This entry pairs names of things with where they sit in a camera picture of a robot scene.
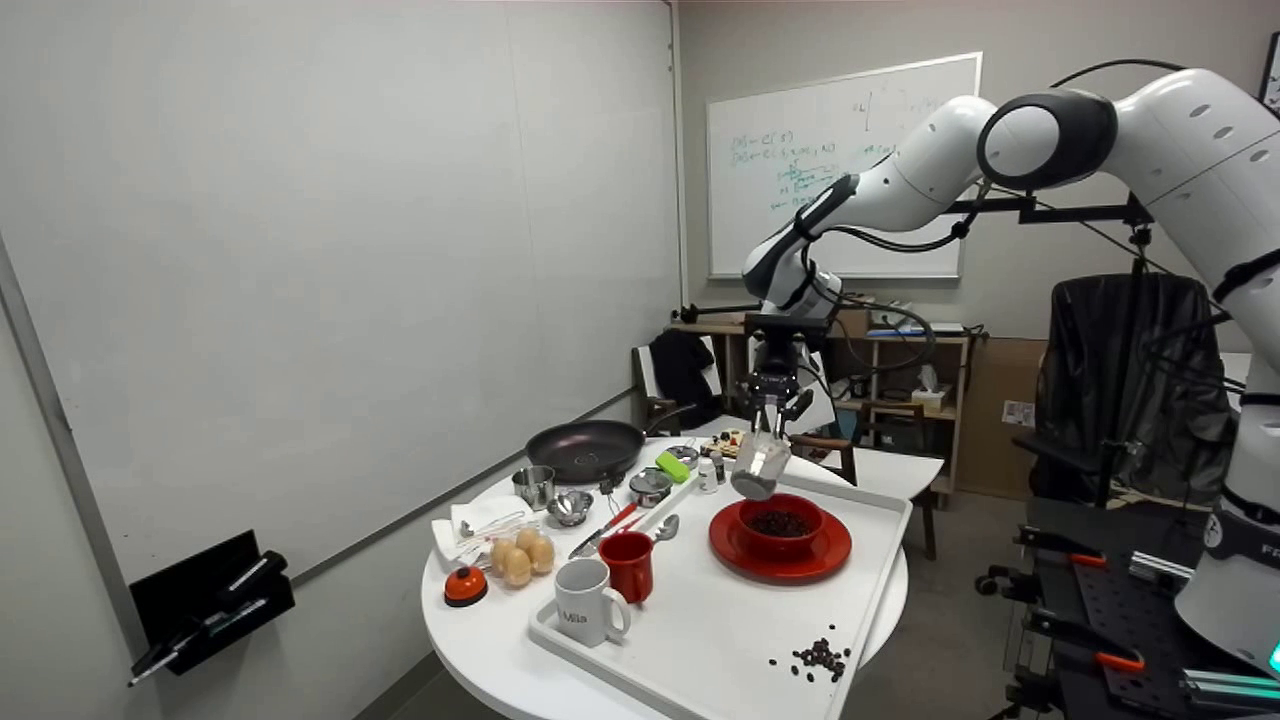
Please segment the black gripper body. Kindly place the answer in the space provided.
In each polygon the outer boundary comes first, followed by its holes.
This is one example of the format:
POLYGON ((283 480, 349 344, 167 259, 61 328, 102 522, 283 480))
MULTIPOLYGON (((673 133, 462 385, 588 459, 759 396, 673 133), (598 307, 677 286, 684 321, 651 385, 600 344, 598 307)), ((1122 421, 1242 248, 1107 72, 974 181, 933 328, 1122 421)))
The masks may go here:
POLYGON ((751 315, 750 336, 758 340, 751 388, 763 412, 802 415, 813 408, 813 393, 802 385, 802 361, 807 336, 795 321, 751 315))

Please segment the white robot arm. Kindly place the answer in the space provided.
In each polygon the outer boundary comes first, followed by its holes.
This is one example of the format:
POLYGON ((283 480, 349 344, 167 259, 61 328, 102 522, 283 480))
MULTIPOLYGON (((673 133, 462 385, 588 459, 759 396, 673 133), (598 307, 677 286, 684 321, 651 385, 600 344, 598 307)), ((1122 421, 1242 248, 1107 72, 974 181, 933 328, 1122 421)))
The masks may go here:
POLYGON ((1211 559, 1275 564, 1275 367, 1280 367, 1280 122, 1207 68, 1170 72, 1126 100, 1027 91, 1006 104, 955 97, 882 163, 834 181, 750 252, 744 290, 778 311, 815 302, 807 244, 828 232, 911 232, 975 181, 1016 193, 1118 175, 1211 306, 1251 344, 1251 378, 1221 509, 1205 526, 1211 559))

